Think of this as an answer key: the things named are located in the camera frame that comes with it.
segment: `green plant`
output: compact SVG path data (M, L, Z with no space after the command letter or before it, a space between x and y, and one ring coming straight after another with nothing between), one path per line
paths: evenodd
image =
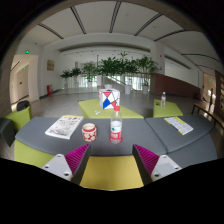
M78 76L82 73L82 71L79 68L73 68L71 70L71 77L75 77Z
M151 75L158 71L157 63L151 57L144 56L141 59L137 59L136 64L140 69L141 78L143 79L142 85L148 86Z
M98 66L97 72L99 75L114 77L118 74L119 60L116 57L109 57L106 60L101 60L101 65Z
M65 82L67 83L67 79L72 77L71 76L71 71L69 69L65 69L63 72L62 72L62 75L60 75L60 77L62 79L65 79Z
M84 67L82 69L82 74L87 74L86 79L88 82L92 82L94 77L96 76L97 68L95 65L91 62L84 64Z
M125 74L129 77L129 84L131 84L131 80L134 74L138 73L139 69L137 66L136 60L125 60Z

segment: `plastic bottle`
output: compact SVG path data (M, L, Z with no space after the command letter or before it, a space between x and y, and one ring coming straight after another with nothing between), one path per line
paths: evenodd
M161 96L161 107L165 107L165 103L166 103L166 93L163 92L163 95Z
M121 143L122 138L122 115L120 106L115 106L110 121L110 142L114 144Z

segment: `cardboard box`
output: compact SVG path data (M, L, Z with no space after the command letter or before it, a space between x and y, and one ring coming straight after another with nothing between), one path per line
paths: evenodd
M113 109L120 106L120 91L117 89L99 89L99 103L102 109Z

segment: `magazine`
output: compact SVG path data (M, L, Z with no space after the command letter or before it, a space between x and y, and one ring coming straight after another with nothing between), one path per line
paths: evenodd
M185 123L178 117L168 117L164 118L164 120L173 125L173 127L175 127L182 135L185 135L193 130L189 124Z
M82 119L83 116L64 115L48 128L45 134L57 138L70 139Z

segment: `cup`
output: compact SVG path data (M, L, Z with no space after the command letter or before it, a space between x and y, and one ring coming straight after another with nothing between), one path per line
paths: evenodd
M82 126L82 136L87 142L93 142L97 138L97 127L95 124L87 123Z

